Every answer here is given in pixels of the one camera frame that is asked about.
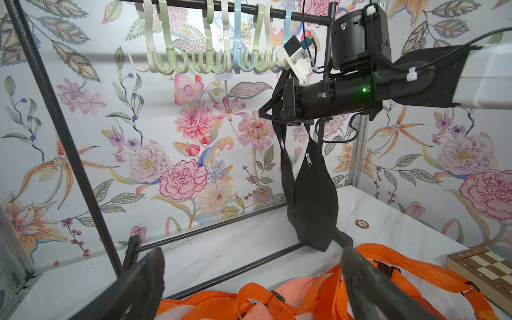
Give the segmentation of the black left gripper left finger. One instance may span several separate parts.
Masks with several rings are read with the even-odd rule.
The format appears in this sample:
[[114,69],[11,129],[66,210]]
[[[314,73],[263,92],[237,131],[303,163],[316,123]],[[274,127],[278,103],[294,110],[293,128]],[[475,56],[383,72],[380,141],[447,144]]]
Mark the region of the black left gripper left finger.
[[164,291],[165,257],[152,249],[71,320],[154,319]]

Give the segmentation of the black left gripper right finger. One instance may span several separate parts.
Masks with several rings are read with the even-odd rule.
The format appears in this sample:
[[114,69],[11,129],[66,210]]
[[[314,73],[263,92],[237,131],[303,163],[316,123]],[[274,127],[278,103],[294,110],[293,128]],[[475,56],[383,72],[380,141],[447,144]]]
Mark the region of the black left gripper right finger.
[[343,248],[341,269],[355,319],[436,318],[350,246]]

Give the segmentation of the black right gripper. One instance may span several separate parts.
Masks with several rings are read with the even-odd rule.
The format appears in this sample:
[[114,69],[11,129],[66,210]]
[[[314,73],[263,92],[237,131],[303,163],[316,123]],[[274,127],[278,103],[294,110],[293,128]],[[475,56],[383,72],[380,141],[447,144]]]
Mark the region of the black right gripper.
[[302,116],[298,84],[295,77],[281,75],[272,97],[258,110],[258,116],[287,126],[311,125],[312,120],[306,120]]

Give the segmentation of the rust orange crescent bag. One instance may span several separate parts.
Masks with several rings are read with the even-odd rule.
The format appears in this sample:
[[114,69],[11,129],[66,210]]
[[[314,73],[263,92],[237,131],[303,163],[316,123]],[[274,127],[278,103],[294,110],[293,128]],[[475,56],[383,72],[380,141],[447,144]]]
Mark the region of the rust orange crescent bag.
[[[437,319],[444,319],[445,317],[402,275],[402,271],[406,271],[444,291],[462,294],[472,307],[476,319],[498,318],[488,300],[479,292],[476,286],[452,270],[432,263],[410,259],[384,245],[366,243],[358,246],[355,252],[362,256],[364,262],[370,263],[371,271],[383,273],[393,285],[400,288],[408,297]],[[353,319],[353,316],[348,312],[347,271],[348,268],[338,265],[333,268],[333,274],[321,286],[319,305],[316,310],[318,319]]]

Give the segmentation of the black bag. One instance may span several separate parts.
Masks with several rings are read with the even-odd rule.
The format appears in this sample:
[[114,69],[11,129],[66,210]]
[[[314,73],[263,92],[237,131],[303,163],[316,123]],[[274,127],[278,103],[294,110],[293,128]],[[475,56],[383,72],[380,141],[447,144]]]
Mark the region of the black bag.
[[327,172],[317,143],[309,139],[297,176],[285,149],[287,126],[273,123],[281,149],[281,184],[287,202],[287,216],[302,244],[326,251],[333,241],[339,204],[337,189]]

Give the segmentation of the dark orange crescent bag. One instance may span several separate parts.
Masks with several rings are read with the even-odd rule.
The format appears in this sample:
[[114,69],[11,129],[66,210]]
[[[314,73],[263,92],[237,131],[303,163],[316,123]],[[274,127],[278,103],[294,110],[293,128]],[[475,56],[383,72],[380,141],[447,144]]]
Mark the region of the dark orange crescent bag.
[[155,318],[242,319],[236,307],[237,294],[203,291],[183,300],[163,300]]

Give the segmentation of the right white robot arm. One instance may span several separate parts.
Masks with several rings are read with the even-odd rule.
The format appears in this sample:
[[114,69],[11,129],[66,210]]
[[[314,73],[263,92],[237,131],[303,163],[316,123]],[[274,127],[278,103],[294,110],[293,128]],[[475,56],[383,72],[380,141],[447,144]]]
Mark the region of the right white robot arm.
[[511,45],[420,47],[391,60],[384,10],[375,3],[330,25],[326,78],[310,83],[308,44],[292,37],[277,58],[283,73],[259,116],[285,126],[357,113],[373,119],[386,100],[421,107],[511,108]]

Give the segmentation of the white hook right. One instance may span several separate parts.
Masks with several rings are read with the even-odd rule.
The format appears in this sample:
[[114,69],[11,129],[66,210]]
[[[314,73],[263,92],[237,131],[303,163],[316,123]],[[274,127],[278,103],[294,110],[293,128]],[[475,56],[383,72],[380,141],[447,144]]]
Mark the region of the white hook right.
[[273,18],[271,16],[272,5],[265,5],[264,7],[264,28],[265,28],[265,55],[263,60],[263,68],[266,71],[272,73],[279,73],[281,68],[277,66],[277,58],[275,56],[275,50],[272,43],[272,23]]

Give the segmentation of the blue hook middle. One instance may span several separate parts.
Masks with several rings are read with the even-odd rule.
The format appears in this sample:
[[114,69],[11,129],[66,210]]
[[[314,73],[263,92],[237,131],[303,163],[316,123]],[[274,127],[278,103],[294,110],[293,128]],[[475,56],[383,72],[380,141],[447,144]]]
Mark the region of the blue hook middle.
[[241,73],[241,0],[233,2],[234,7],[234,38],[233,38],[233,52],[232,64],[235,74]]

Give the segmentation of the blue hook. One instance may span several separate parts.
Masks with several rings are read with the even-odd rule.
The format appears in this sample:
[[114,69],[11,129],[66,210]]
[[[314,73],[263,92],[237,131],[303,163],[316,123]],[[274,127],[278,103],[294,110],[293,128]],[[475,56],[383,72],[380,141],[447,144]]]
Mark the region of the blue hook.
[[284,27],[283,27],[283,38],[281,45],[285,45],[290,38],[290,29],[291,29],[291,18],[292,18],[292,9],[287,8],[285,10],[285,19],[284,19]]
[[233,52],[232,64],[235,74],[241,73],[241,0],[233,2],[234,7],[234,38],[233,38]]

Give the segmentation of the white hook middle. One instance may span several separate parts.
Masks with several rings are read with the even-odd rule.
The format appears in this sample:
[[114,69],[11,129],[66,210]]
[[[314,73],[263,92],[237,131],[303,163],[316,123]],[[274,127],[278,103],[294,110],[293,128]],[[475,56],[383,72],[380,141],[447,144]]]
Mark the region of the white hook middle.
[[229,1],[221,0],[221,18],[223,24],[223,58],[225,71],[231,73],[233,71],[232,55],[231,55],[231,41],[229,32]]

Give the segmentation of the green hook right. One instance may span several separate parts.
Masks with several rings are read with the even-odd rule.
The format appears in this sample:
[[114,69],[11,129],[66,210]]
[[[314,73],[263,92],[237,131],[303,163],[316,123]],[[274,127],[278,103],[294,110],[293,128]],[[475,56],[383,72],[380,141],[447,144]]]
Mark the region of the green hook right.
[[263,3],[257,4],[257,14],[253,21],[255,26],[253,47],[251,51],[246,49],[242,55],[242,70],[246,72],[253,71],[257,74],[267,72],[263,68],[265,55],[264,7]]

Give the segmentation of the green hook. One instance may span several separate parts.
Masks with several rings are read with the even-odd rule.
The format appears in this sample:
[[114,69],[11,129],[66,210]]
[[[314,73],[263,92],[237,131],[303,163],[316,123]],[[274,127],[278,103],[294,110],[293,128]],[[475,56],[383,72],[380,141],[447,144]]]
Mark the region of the green hook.
[[206,51],[192,53],[192,67],[198,73],[222,74],[227,70],[226,63],[221,66],[222,55],[216,53],[213,47],[211,24],[214,20],[215,6],[213,0],[207,0],[207,9],[203,10],[203,26],[205,29]]
[[159,20],[161,21],[163,37],[165,42],[165,50],[167,55],[168,67],[163,65],[161,56],[156,51],[152,53],[153,62],[156,70],[162,75],[171,75],[173,73],[184,74],[189,71],[189,58],[188,54],[184,53],[183,67],[180,67],[177,63],[177,55],[173,46],[173,40],[171,36],[171,29],[169,24],[169,12],[168,5],[165,0],[159,0],[160,15]]
[[267,72],[263,68],[265,55],[264,7],[263,3],[257,4],[257,14],[253,21],[255,26],[253,47],[251,51],[246,49],[242,55],[242,70],[246,72],[253,71],[257,74]]

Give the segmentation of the green hook middle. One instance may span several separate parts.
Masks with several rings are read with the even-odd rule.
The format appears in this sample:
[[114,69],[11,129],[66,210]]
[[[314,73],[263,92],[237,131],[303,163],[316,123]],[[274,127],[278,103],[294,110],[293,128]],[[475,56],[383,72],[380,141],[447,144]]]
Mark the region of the green hook middle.
[[213,47],[211,24],[214,20],[215,6],[213,0],[207,0],[207,9],[203,10],[203,26],[205,29],[206,51],[192,53],[192,67],[198,73],[222,74],[227,70],[226,63],[221,66],[222,55],[216,53]]

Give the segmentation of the wooden chessboard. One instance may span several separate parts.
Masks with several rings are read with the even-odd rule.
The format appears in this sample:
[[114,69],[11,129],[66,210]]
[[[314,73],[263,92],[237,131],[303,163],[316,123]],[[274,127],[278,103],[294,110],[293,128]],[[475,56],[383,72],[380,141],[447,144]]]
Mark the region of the wooden chessboard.
[[476,285],[506,314],[511,314],[511,262],[486,247],[448,255],[445,266]]

